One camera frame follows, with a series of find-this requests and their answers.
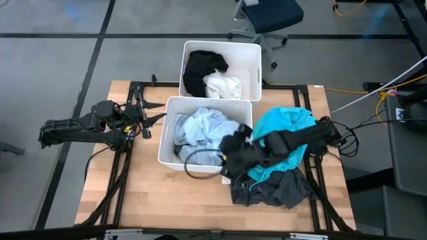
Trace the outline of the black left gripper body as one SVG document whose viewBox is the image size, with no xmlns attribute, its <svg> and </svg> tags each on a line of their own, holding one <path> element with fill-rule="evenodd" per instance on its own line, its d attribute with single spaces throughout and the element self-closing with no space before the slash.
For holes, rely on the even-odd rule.
<svg viewBox="0 0 427 240">
<path fill-rule="evenodd" d="M 126 102 L 126 111 L 134 118 L 134 121 L 139 125 L 140 133 L 144 139 L 151 138 L 151 132 L 149 128 L 143 127 L 143 119 L 145 118 L 146 113 L 142 108 L 142 101 L 146 101 L 143 98 L 143 89 L 134 88 L 129 92 L 128 99 Z"/>
</svg>

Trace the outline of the white perforated plastic basket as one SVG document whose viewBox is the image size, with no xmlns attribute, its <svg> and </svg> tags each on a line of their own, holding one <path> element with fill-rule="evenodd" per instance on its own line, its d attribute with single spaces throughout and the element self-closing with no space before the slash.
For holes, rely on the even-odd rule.
<svg viewBox="0 0 427 240">
<path fill-rule="evenodd" d="M 182 161 L 173 153 L 173 125 L 175 116 L 179 113 L 192 115 L 199 107 L 217 109 L 226 117 L 237 121 L 239 124 L 244 123 L 250 127 L 252 126 L 252 104 L 249 101 L 198 97 L 170 97 L 166 105 L 166 116 L 161 132 L 158 160 L 160 163 L 175 171 L 186 170 L 200 173 L 219 173 L 222 169 L 222 164 L 220 166 L 189 165 L 187 161 Z M 222 153 L 220 152 L 220 146 L 217 152 L 220 153 L 221 158 Z"/>
<path fill-rule="evenodd" d="M 193 51 L 213 51 L 219 53 L 229 65 L 225 75 L 236 77 L 242 83 L 242 100 L 256 104 L 262 98 L 262 49 L 253 43 L 233 43 L 221 41 L 186 41 L 183 46 L 179 95 L 191 97 L 183 84 L 183 74 L 189 55 Z"/>
</svg>

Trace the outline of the slate blue garment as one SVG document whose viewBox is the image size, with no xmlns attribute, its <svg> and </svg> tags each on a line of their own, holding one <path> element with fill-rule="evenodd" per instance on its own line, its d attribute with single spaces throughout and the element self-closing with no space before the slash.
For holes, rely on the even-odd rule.
<svg viewBox="0 0 427 240">
<path fill-rule="evenodd" d="M 174 119 L 174 126 L 173 126 L 173 153 L 176 157 L 179 157 L 179 153 L 181 151 L 181 148 L 184 145 L 187 145 L 188 142 L 185 138 L 185 131 L 184 131 L 184 123 L 189 118 L 189 115 L 185 114 L 177 114 Z"/>
</svg>

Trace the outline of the light blue shirt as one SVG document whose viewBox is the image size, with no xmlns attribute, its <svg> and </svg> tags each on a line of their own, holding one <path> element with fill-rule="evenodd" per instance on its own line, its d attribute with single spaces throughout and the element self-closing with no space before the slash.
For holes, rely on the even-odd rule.
<svg viewBox="0 0 427 240">
<path fill-rule="evenodd" d="M 184 123 L 188 144 L 181 148 L 179 158 L 189 165 L 220 166 L 222 160 L 217 150 L 221 140 L 237 131 L 239 125 L 217 109 L 199 107 Z"/>
</svg>

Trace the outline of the long black cloth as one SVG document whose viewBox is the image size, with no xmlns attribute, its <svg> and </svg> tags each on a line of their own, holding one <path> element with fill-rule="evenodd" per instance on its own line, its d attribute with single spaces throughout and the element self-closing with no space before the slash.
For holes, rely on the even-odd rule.
<svg viewBox="0 0 427 240">
<path fill-rule="evenodd" d="M 183 74 L 183 83 L 186 91 L 193 97 L 207 97 L 206 84 L 203 81 L 205 71 L 201 67 L 187 66 Z"/>
</svg>

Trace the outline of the dark grey garment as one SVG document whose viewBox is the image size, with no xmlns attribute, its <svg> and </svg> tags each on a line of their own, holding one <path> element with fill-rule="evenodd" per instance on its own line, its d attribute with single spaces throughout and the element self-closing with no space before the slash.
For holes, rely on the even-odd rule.
<svg viewBox="0 0 427 240">
<path fill-rule="evenodd" d="M 318 196 L 299 169 L 274 171 L 267 180 L 256 183 L 247 173 L 242 173 L 230 185 L 233 204 L 284 206 L 291 209 L 304 199 L 318 200 Z"/>
</svg>

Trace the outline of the turquoise t-shirt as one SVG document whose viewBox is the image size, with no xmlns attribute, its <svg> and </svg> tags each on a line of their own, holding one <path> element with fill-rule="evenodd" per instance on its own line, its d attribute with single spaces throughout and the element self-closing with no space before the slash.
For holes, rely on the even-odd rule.
<svg viewBox="0 0 427 240">
<path fill-rule="evenodd" d="M 272 131 L 298 131 L 316 124 L 316 119 L 312 112 L 301 107 L 275 107 L 265 112 L 256 123 L 253 129 L 254 139 L 267 135 Z M 255 184 L 266 181 L 274 171 L 287 171 L 299 166 L 303 159 L 307 145 L 298 147 L 289 156 L 273 167 L 262 167 L 257 165 L 248 170 L 248 175 L 255 181 Z"/>
</svg>

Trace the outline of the white garment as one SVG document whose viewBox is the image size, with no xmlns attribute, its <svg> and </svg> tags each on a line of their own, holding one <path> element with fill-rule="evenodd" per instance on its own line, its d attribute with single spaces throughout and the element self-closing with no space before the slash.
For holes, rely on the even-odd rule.
<svg viewBox="0 0 427 240">
<path fill-rule="evenodd" d="M 235 100 L 242 98 L 242 83 L 236 77 L 227 77 L 217 71 L 205 76 L 203 82 L 205 83 L 205 94 L 208 98 Z"/>
</svg>

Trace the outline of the black garment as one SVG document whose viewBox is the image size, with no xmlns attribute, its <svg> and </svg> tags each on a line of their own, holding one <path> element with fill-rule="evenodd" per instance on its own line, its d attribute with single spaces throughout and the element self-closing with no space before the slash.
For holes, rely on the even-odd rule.
<svg viewBox="0 0 427 240">
<path fill-rule="evenodd" d="M 213 51 L 197 50 L 189 55 L 183 76 L 186 79 L 200 78 L 219 71 L 225 73 L 229 68 L 224 57 Z"/>
</svg>

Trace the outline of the grey chair base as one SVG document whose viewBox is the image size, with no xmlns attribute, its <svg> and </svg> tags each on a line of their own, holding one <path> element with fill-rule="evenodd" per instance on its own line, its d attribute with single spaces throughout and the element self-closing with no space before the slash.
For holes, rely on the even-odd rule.
<svg viewBox="0 0 427 240">
<path fill-rule="evenodd" d="M 25 150 L 0 141 L 0 152 L 9 152 L 9 153 L 14 153 L 16 155 L 23 155 Z"/>
</svg>

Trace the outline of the navy office chair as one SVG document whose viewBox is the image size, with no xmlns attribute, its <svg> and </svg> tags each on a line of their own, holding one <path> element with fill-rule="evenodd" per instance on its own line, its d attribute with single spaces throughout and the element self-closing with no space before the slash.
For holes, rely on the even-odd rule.
<svg viewBox="0 0 427 240">
<path fill-rule="evenodd" d="M 251 37 L 252 42 L 261 46 L 272 60 L 270 67 L 275 69 L 278 60 L 274 57 L 274 49 L 268 39 L 279 39 L 281 46 L 288 42 L 287 35 L 277 34 L 276 31 L 294 26 L 304 18 L 304 11 L 296 0 L 233 0 L 235 8 L 234 20 L 245 19 L 249 25 L 242 29 L 232 29 L 227 35 L 229 40 L 236 35 Z"/>
</svg>

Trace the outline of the grey desk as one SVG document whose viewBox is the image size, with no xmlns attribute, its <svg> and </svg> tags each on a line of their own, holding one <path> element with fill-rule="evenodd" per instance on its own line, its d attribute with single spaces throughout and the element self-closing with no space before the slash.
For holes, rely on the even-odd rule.
<svg viewBox="0 0 427 240">
<path fill-rule="evenodd" d="M 399 121 L 397 97 L 386 98 L 386 117 L 396 187 L 427 197 L 427 133 L 417 133 Z"/>
</svg>

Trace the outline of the black bag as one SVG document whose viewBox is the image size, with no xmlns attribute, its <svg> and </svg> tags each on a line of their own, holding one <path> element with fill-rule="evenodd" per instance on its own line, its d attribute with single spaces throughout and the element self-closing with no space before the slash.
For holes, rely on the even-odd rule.
<svg viewBox="0 0 427 240">
<path fill-rule="evenodd" d="M 398 98 L 403 111 L 398 114 L 409 130 L 427 134 L 427 85 Z"/>
</svg>

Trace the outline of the black table leg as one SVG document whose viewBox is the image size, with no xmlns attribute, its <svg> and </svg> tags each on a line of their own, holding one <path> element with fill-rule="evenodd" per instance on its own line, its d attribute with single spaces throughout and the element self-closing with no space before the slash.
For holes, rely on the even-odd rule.
<svg viewBox="0 0 427 240">
<path fill-rule="evenodd" d="M 427 56 L 427 10 L 421 0 L 393 0 L 392 4 L 409 40 L 421 58 Z"/>
</svg>

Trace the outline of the black aluminium table frame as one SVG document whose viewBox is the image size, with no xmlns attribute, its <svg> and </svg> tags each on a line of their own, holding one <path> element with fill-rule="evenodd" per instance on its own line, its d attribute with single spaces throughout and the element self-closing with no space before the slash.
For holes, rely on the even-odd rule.
<svg viewBox="0 0 427 240">
<path fill-rule="evenodd" d="M 262 99 L 254 105 L 254 123 L 275 106 L 309 107 L 318 118 L 329 115 L 326 93 L 322 86 L 313 85 L 264 85 Z M 221 231 L 268 231 L 313 232 L 329 229 L 326 214 L 319 201 L 314 205 L 303 200 L 293 209 L 272 207 L 263 203 L 245 207 L 234 205 L 228 185 L 220 176 L 208 180 L 196 180 L 183 171 L 175 171 L 158 161 L 159 143 L 163 120 L 151 128 L 151 139 L 135 139 L 130 160 L 129 175 L 124 193 L 113 197 L 103 222 L 117 223 L 120 227 L 139 229 L 195 229 Z M 104 151 L 91 161 L 76 223 L 82 223 L 104 198 L 124 161 L 114 162 L 114 153 Z M 346 188 L 342 164 L 327 154 L 322 161 L 323 179 L 327 196 L 346 224 L 356 229 L 350 198 Z"/>
</svg>

